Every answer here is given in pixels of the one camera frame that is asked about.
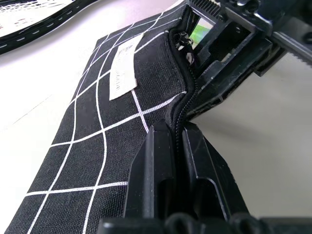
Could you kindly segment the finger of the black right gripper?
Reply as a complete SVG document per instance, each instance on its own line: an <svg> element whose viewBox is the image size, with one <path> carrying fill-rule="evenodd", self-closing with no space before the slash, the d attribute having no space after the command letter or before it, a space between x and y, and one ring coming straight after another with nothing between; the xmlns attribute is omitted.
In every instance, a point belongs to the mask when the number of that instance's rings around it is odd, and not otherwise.
<svg viewBox="0 0 312 234"><path fill-rule="evenodd" d="M225 61L214 60L196 79L188 120L223 103L252 73L263 76L283 56L284 49L269 39L243 40Z"/></svg>
<svg viewBox="0 0 312 234"><path fill-rule="evenodd" d="M239 69L254 71L256 58L248 55L252 49L254 33L243 26L243 20L234 20L226 7L238 11L239 16L249 17L256 12L255 0L221 0L217 5L210 0L189 0L192 11L213 25L195 47L196 71L215 67L218 71Z"/></svg>

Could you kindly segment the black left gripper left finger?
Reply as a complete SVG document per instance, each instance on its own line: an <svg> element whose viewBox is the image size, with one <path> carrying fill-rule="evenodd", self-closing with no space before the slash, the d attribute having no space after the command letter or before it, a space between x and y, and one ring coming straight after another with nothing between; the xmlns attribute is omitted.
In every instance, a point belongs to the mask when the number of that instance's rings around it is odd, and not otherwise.
<svg viewBox="0 0 312 234"><path fill-rule="evenodd" d="M165 121L153 124L129 173L125 218L165 219L173 209L176 169L171 131Z"/></svg>

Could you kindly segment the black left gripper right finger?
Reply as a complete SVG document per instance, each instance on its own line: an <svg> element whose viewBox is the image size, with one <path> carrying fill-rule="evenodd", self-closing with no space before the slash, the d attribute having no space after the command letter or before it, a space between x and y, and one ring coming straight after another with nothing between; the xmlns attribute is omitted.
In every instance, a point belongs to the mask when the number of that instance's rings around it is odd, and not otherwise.
<svg viewBox="0 0 312 234"><path fill-rule="evenodd" d="M182 142L190 204L197 218L230 219L236 213L248 213L227 162L197 125L184 127Z"/></svg>

